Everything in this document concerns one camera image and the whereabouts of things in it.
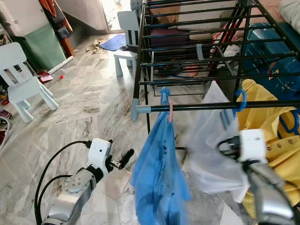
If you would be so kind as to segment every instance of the marble floor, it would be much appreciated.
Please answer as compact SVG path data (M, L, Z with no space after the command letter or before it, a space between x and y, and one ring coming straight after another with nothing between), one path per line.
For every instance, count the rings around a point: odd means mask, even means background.
M112 35L101 36L109 39ZM11 136L0 152L0 224L32 225L35 223L33 201L38 179L50 157L62 146L78 140L95 137L113 139L112 155L115 159L130 148L134 156L124 170L113 170L101 181L82 210L79 225L137 225L134 188L130 185L131 171L147 138L146 116L137 122L130 120L130 105L133 95L132 70L122 62L123 76L116 77L113 52L86 53L85 49L94 39L87 38L79 46L75 59L57 71L54 80L46 84L60 105L51 111L37 96L29 99L31 123L24 123L15 109ZM191 92L182 88L174 92ZM141 89L141 103L145 93ZM159 97L149 90L150 102L159 104ZM197 103L201 95L172 96L176 103ZM157 114L151 113L151 124ZM193 112L177 112L174 115L177 145L182 143L184 131ZM87 165L88 150L85 146L73 145L56 158L50 166L45 182L60 174L73 174ZM182 164L187 153L177 151ZM46 192L41 211L44 217L56 196L61 182L54 182ZM240 204L228 193L208 195L191 188L193 200L186 208L191 225L250 225L252 220Z

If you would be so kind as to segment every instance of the clothes drying rack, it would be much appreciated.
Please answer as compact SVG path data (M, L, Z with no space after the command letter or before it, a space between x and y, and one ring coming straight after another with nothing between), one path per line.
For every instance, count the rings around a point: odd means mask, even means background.
M247 75L246 71L243 71L243 61L249 59L274 59L277 61L285 57L296 57L300 60L300 52L297 50L296 45L290 38L285 34L285 32L279 27L277 22L271 17L268 11L264 6L259 2L259 0L236 0L234 7L222 7L222 8L211 8L211 9L202 9L189 12L174 12L167 14L151 15L149 10L152 8L164 8L164 7L174 7L174 6L185 6L193 4L202 4L202 3L218 3L224 1L232 0L162 0L162 1L143 1L142 4L142 16L140 20L140 30L139 30L139 45L138 45L138 58L137 58L137 68L135 74L135 85L134 85L134 95L131 105L131 119L136 121L140 113L147 114L147 127L148 132L150 131L150 119L149 113L151 112L161 112L169 111L170 108L168 105L149 105L148 102L148 86L181 86L181 85L196 85L204 84L208 81L213 80L235 80L234 93L239 88L240 80L246 78L262 78L270 77L270 74L259 74L256 76ZM258 8L262 13L261 15L251 15L251 9ZM232 14L230 17L225 18L213 18L213 19L204 19L204 20L195 20L195 21L186 21L186 22L172 22L172 23L158 23L151 24L150 20L154 17L169 16L169 15L180 15L180 14L191 14L191 13L206 13L212 11L221 11L221 10L231 10ZM250 19L255 17L264 17L270 24L264 26L249 26ZM246 19L246 25L243 28L240 28L240 24L243 19ZM153 28L169 28L173 26L181 25L194 25L194 24L203 24L203 23L215 23L215 22L227 22L227 25L224 29L213 29L213 30L203 30L203 31L192 31L176 34L165 34L165 35L151 35L150 30ZM263 40L247 40L247 35L249 30L255 29L267 29L274 28L279 34L280 38L274 39L263 39ZM236 31L243 30L244 38L242 41L232 41L232 38ZM177 44L176 46L169 46L168 44L164 46L154 46L151 44L153 38L166 38L174 37L181 35L191 35L191 34L207 34L207 33L216 33L223 32L222 37L219 39L218 43L213 43L212 40L200 40L200 41L191 41L188 43ZM250 43L261 43L261 42L285 42L289 47L290 51L285 53L276 53L276 54L265 54L265 55L245 55L246 44ZM202 52L203 59L199 60L197 57L196 47L197 44L202 43ZM239 55L233 57L225 57L224 51L228 45L240 45ZM178 60L172 61L168 60L172 58L177 58ZM228 61L237 61L238 70L237 74L234 74L233 68L229 65ZM210 74L207 77L186 77L186 78L176 78L176 79L163 79L163 80L154 80L153 69L167 66L170 72L185 73L191 71L189 68L178 68L176 65L200 65L206 66L208 69L198 69L197 71L208 71ZM225 68L222 67L217 69L218 64L225 64ZM212 75L212 72L218 70L226 70L229 75L215 76ZM281 76L299 76L300 73L278 73L272 74L272 77L281 77ZM145 91L145 105L140 105L140 86L144 86ZM239 108L240 102L236 102L236 96L233 97L233 101L226 103L208 103L208 104L180 104L173 105L174 111L186 111L186 110L215 110L215 109L233 109ZM249 101L247 102L246 108L263 108L263 107L284 107L284 106L300 106L300 100L278 100L278 101Z

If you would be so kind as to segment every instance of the debris on floor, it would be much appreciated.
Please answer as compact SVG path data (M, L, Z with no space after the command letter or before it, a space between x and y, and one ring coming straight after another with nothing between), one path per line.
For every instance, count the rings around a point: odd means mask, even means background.
M86 52L87 53L96 53L96 54L100 54L103 52L103 49L100 48L100 44L101 44L102 39L101 38L97 38L94 40L93 44L89 45L86 48Z

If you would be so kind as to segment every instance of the blue cloth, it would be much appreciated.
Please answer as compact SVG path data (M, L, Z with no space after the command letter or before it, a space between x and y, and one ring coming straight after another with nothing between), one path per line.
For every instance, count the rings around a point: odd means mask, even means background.
M109 39L103 44L100 44L100 47L109 50L116 51L121 48L126 43L125 34L118 34L113 38Z
M170 90L161 90L161 104L169 104ZM175 154L173 122L160 112L135 164L131 184L141 225L185 225L184 200L191 195Z

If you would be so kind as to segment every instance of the doorway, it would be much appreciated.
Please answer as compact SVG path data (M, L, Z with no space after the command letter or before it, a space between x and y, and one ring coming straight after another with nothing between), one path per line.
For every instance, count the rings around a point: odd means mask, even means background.
M130 0L102 0L107 30L109 33L120 32L121 28L118 21L117 12L131 11Z

